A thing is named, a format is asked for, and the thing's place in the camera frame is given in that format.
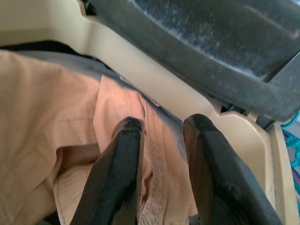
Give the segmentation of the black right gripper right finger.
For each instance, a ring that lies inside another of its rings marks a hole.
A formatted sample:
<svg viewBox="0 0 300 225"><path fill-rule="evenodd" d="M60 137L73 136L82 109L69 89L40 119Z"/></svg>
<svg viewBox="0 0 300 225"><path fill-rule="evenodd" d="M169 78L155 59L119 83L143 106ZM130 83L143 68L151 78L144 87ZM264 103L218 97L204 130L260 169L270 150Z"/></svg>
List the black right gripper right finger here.
<svg viewBox="0 0 300 225"><path fill-rule="evenodd" d="M183 134L200 224L282 223L248 165L208 117L186 118Z"/></svg>

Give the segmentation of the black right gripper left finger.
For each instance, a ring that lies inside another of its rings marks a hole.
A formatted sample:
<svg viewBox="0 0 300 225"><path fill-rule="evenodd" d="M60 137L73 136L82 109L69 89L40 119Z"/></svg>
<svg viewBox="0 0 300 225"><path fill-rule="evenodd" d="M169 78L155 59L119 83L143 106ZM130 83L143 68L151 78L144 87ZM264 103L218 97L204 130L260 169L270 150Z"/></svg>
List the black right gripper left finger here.
<svg viewBox="0 0 300 225"><path fill-rule="evenodd" d="M136 225L143 170L144 122L125 117L94 163L74 213L75 225Z"/></svg>

